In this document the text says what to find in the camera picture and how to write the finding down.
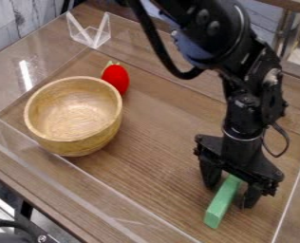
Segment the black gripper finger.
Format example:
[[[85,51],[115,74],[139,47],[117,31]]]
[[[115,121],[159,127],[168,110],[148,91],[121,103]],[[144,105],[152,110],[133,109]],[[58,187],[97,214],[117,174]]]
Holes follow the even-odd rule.
[[[212,190],[221,180],[223,170],[205,156],[200,157],[200,169],[205,186]]]
[[[263,186],[259,183],[253,183],[248,186],[248,189],[243,196],[243,207],[252,209],[263,196]]]

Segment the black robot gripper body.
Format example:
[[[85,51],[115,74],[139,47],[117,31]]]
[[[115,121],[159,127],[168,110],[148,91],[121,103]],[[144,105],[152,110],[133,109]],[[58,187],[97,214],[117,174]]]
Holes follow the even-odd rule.
[[[223,172],[240,178],[248,185],[259,183],[264,196],[276,196],[286,174],[266,156],[260,139],[235,140],[229,136],[197,134],[195,141],[199,160],[201,156],[208,157]]]

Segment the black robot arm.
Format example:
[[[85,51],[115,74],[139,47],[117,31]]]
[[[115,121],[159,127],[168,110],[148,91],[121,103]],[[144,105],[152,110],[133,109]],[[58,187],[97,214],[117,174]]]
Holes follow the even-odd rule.
[[[223,79],[227,115],[220,137],[199,134],[195,155],[205,185],[216,186],[224,173],[248,183],[241,206],[252,208],[278,193],[286,174],[267,158],[268,128],[283,131],[287,114],[282,59],[251,27],[239,0],[151,0],[172,26],[171,36],[192,69],[173,63],[160,32],[141,0],[115,0],[132,9],[163,65],[177,78],[191,80],[208,69]]]

